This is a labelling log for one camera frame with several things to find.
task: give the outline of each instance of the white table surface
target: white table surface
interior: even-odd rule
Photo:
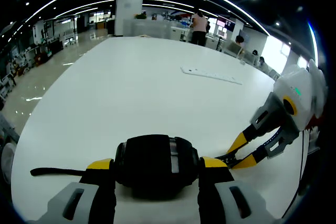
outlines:
[[[181,66],[233,76],[243,85],[183,74]],[[239,60],[208,48],[155,38],[110,38],[76,61],[35,107],[17,145],[12,198],[25,220],[47,211],[48,201],[79,177],[32,177],[30,170],[85,170],[114,158],[128,138],[167,134],[189,140],[199,156],[225,154],[272,91],[274,81]],[[252,141],[248,154],[271,135]],[[297,189],[301,138],[257,166],[232,171],[251,184],[280,218]],[[116,188],[114,223],[199,223],[198,182],[172,201],[134,199]]]

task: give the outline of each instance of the white pillar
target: white pillar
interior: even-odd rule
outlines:
[[[124,20],[133,19],[135,14],[141,14],[142,0],[117,0],[115,35],[123,35]]]
[[[236,37],[239,35],[239,31],[243,29],[244,24],[243,24],[243,22],[241,22],[237,18],[231,18],[230,20],[232,20],[233,22],[235,22],[236,25],[235,25],[235,28],[233,29],[231,37],[229,38],[229,36],[228,36],[227,40],[231,39],[231,40],[235,41]]]
[[[41,44],[42,34],[41,30],[43,30],[44,21],[40,20],[33,26],[33,38],[34,38],[34,44],[38,45]]]

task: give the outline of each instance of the cable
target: cable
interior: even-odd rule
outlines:
[[[300,187],[300,182],[301,182],[301,176],[302,176],[302,165],[303,165],[303,146],[304,146],[304,139],[305,139],[305,137],[304,137],[304,132],[305,132],[305,131],[303,130],[303,131],[302,131],[301,166],[300,166],[300,177],[299,177],[299,185],[298,185],[298,189],[296,189],[296,192],[295,192],[295,194],[294,194],[294,197],[293,197],[292,201],[290,202],[290,204],[289,204],[287,210],[285,211],[285,213],[282,215],[281,218],[283,218],[283,217],[286,215],[286,213],[288,212],[289,208],[293,205],[294,200],[296,199],[296,196],[298,195],[298,192],[299,192],[299,187]]]

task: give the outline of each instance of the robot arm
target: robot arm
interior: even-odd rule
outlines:
[[[241,132],[226,155],[217,157],[229,168],[254,166],[265,157],[281,154],[304,130],[313,116],[319,118],[326,103],[327,87],[324,75],[314,61],[309,61],[309,71],[290,66],[275,82],[274,91],[251,119],[251,125]],[[244,159],[237,160],[237,151],[248,142],[276,128],[278,131],[263,145]]]

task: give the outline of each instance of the computer screen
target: computer screen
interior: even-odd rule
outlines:
[[[225,27],[229,31],[233,31],[235,28],[236,23],[234,23],[232,20],[224,18],[222,16],[217,17],[217,25]]]

